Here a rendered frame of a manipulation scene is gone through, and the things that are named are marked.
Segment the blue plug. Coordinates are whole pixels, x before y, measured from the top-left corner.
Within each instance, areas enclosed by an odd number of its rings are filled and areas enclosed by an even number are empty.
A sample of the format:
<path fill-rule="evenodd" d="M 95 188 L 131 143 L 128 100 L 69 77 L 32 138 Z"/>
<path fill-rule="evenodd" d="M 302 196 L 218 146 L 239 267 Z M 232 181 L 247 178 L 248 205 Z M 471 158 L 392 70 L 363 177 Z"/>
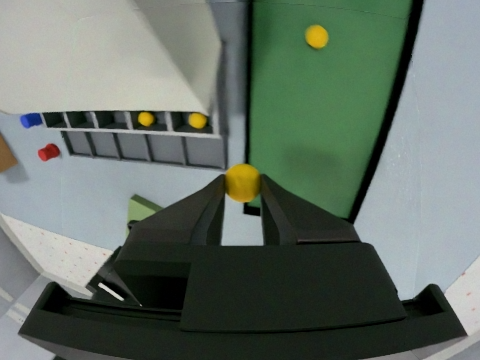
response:
<path fill-rule="evenodd" d="M 29 113 L 21 117 L 22 124 L 27 129 L 44 124 L 42 113 Z"/>

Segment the red plug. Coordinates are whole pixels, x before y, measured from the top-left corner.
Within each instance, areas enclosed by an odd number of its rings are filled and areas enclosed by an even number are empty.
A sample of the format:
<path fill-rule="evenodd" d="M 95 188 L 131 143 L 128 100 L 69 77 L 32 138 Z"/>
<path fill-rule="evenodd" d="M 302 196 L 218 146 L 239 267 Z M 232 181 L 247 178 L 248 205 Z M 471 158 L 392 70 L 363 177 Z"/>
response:
<path fill-rule="evenodd" d="M 53 158 L 58 158 L 60 155 L 61 155 L 61 150 L 54 143 L 48 144 L 47 147 L 39 150 L 39 156 L 45 162 Z"/>

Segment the brown cardboard box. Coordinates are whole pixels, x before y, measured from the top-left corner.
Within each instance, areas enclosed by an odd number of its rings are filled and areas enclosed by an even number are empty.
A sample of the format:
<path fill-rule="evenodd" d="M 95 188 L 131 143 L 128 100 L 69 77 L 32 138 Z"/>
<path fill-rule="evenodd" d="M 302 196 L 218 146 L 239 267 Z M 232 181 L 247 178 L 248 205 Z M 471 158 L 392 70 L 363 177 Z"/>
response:
<path fill-rule="evenodd" d="M 0 133 L 0 173 L 17 164 L 18 161 Z"/>

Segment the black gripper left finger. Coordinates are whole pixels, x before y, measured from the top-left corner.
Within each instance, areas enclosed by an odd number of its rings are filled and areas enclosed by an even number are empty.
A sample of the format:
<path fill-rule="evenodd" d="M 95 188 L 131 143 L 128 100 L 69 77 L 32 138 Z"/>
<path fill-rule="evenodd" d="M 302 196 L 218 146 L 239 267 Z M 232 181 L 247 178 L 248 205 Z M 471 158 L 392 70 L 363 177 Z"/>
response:
<path fill-rule="evenodd" d="M 225 198 L 225 174 L 220 174 L 202 189 L 135 223 L 124 243 L 222 245 Z"/>

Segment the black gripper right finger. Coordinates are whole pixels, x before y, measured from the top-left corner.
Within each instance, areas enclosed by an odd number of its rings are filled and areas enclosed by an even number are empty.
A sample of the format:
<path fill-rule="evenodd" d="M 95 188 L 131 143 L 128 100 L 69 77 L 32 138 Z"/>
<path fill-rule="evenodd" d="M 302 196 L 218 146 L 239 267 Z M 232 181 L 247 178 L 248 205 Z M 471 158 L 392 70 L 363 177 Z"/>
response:
<path fill-rule="evenodd" d="M 261 174 L 260 212 L 263 245 L 362 242 L 351 223 L 284 189 L 266 174 Z"/>

